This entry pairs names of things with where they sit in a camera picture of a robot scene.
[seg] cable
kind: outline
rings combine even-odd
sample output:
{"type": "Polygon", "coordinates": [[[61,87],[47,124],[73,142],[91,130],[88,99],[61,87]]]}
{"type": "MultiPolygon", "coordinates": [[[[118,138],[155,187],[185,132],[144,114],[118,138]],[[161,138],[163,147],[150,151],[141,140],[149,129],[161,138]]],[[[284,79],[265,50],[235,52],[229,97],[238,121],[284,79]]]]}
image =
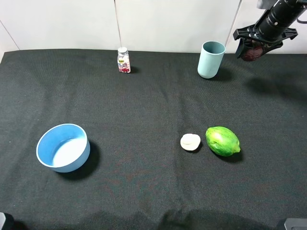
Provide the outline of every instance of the cable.
{"type": "Polygon", "coordinates": [[[307,24],[307,21],[301,21],[299,19],[296,20],[298,23],[301,23],[301,24],[307,24]]]}
{"type": "Polygon", "coordinates": [[[17,43],[15,42],[15,40],[13,39],[12,35],[9,33],[9,31],[6,29],[6,27],[4,26],[4,24],[2,23],[2,21],[0,20],[0,24],[3,26],[3,28],[5,29],[5,31],[8,33],[8,35],[11,37],[12,41],[14,42],[15,46],[18,48],[18,50],[20,50],[20,48],[18,47],[17,43]]]}
{"type": "Polygon", "coordinates": [[[228,41],[229,41],[229,38],[230,38],[230,35],[231,35],[231,32],[232,32],[232,29],[234,28],[234,25],[236,23],[236,18],[238,16],[240,8],[241,8],[241,4],[242,4],[242,0],[240,0],[240,2],[238,4],[238,8],[236,9],[236,14],[235,14],[234,20],[232,21],[232,25],[231,25],[231,28],[230,28],[230,31],[229,31],[229,34],[228,34],[225,46],[227,46],[227,44],[228,44],[228,41]]]}

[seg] white wall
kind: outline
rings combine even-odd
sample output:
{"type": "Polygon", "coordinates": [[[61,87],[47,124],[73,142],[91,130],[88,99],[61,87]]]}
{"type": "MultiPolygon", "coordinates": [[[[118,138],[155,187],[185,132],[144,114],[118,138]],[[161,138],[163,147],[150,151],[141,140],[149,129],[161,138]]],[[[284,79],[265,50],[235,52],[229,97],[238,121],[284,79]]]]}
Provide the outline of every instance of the white wall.
{"type": "Polygon", "coordinates": [[[18,50],[18,47],[0,22],[0,62],[4,52],[18,50]]]}
{"type": "Polygon", "coordinates": [[[225,44],[239,0],[117,0],[123,46],[130,50],[200,52],[225,44]]]}
{"type": "MultiPolygon", "coordinates": [[[[225,43],[239,0],[116,0],[122,45],[129,50],[199,52],[208,40],[225,43]]],[[[263,10],[243,0],[235,28],[254,24],[263,10]]],[[[307,20],[307,12],[301,17],[307,20]]],[[[114,0],[0,0],[0,54],[20,49],[117,49],[114,0]]],[[[307,25],[276,53],[307,53],[307,25]]],[[[233,37],[227,52],[234,53],[233,37]]]]}
{"type": "Polygon", "coordinates": [[[112,0],[0,0],[0,20],[20,49],[117,49],[112,0]]]}

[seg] bottle cap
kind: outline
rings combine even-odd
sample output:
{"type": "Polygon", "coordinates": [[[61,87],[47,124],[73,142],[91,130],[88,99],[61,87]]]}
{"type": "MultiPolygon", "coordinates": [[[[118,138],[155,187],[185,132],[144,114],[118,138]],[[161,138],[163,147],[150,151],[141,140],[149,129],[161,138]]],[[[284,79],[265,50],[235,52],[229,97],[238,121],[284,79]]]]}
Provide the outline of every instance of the bottle cap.
{"type": "Polygon", "coordinates": [[[126,54],[128,53],[128,49],[126,47],[118,48],[118,54],[126,54]]]}

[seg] bottle label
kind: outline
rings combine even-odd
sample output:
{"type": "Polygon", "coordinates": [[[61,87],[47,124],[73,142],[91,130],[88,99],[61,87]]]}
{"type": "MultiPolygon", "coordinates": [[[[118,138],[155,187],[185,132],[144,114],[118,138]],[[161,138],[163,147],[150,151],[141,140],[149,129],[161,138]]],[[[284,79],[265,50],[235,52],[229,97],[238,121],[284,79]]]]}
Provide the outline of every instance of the bottle label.
{"type": "Polygon", "coordinates": [[[120,72],[130,73],[131,69],[130,69],[129,57],[126,58],[121,57],[118,59],[118,69],[120,72]]]}

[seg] small bottle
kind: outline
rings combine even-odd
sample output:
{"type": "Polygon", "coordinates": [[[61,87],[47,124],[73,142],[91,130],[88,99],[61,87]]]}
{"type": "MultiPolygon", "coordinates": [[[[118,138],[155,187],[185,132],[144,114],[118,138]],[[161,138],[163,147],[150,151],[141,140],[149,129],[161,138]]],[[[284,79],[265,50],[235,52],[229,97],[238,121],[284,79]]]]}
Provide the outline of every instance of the small bottle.
{"type": "Polygon", "coordinates": [[[120,72],[130,73],[130,60],[128,49],[126,47],[118,48],[118,57],[117,57],[118,68],[120,72]]]}

